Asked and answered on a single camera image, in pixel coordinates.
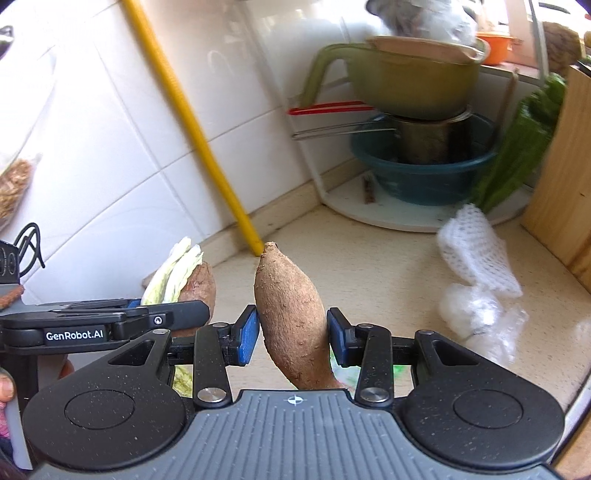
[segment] red handle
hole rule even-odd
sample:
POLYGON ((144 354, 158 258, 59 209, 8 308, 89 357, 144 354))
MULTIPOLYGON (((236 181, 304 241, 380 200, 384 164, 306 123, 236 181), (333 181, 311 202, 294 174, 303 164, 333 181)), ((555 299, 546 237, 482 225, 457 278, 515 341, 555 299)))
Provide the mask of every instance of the red handle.
POLYGON ((290 108, 289 115, 317 115, 321 113, 342 113, 342 112, 369 112, 374 107, 366 105, 363 102, 332 102, 317 103, 316 105, 306 106, 304 108, 290 108))

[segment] green plastic pitcher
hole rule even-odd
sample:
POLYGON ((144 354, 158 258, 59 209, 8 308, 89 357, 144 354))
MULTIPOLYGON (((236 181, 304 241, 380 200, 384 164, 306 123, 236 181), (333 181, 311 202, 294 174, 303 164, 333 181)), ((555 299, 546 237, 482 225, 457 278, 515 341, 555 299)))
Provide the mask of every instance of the green plastic pitcher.
POLYGON ((462 113, 478 79, 479 62, 450 63, 377 50, 366 44, 321 49, 312 64, 300 106, 314 105, 328 67, 342 59, 355 95, 377 110, 420 120, 462 113))

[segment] yellow pipe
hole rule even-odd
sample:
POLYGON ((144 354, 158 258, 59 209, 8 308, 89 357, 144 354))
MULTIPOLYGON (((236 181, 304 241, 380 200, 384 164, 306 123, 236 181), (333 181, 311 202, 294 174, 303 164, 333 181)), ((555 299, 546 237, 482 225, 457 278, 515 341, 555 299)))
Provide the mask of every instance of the yellow pipe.
POLYGON ((143 46, 144 52, 148 57, 149 63, 160 78, 160 83, 164 91, 168 95, 169 101, 172 103, 174 109, 184 125, 187 134, 189 135, 193 147, 199 154, 203 165, 211 175, 218 191, 222 194, 224 200, 230 207, 230 210, 236 218, 238 228, 241 230, 244 239, 250 246, 252 252, 258 257, 262 254, 263 243, 250 218, 244 211, 240 200, 232 190, 228 180, 224 176, 222 169, 217 164, 213 152, 209 148, 207 139, 203 133, 197 118, 181 88, 178 78, 174 74, 174 70, 170 66, 162 48, 156 40, 152 26, 146 17, 142 6, 138 0, 122 0, 127 16, 133 29, 138 37, 139 43, 143 46))

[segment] wooden cutting board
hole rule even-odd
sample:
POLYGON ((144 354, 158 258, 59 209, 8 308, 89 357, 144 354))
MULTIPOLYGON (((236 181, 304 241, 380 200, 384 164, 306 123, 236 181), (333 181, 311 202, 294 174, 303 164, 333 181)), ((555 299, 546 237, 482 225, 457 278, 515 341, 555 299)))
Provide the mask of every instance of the wooden cutting board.
POLYGON ((591 478, 591 415, 587 414, 553 467, 566 480, 591 478))
POLYGON ((522 224, 591 291, 591 78, 571 67, 568 81, 522 224))

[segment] teal plastic basin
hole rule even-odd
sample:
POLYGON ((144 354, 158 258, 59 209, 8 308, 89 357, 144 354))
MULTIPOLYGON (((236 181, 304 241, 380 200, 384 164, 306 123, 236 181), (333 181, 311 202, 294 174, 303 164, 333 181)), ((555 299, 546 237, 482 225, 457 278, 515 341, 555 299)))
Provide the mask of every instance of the teal plastic basin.
MULTIPOLYGON (((384 116, 371 119, 361 128, 380 128, 384 116)), ((412 165, 396 159, 396 138, 393 132, 361 132, 351 135, 353 154, 374 173, 376 181, 390 195, 417 205, 450 205, 462 202, 478 173, 495 156, 485 151, 493 131, 493 123, 480 115, 470 118, 472 158, 438 165, 412 165)))

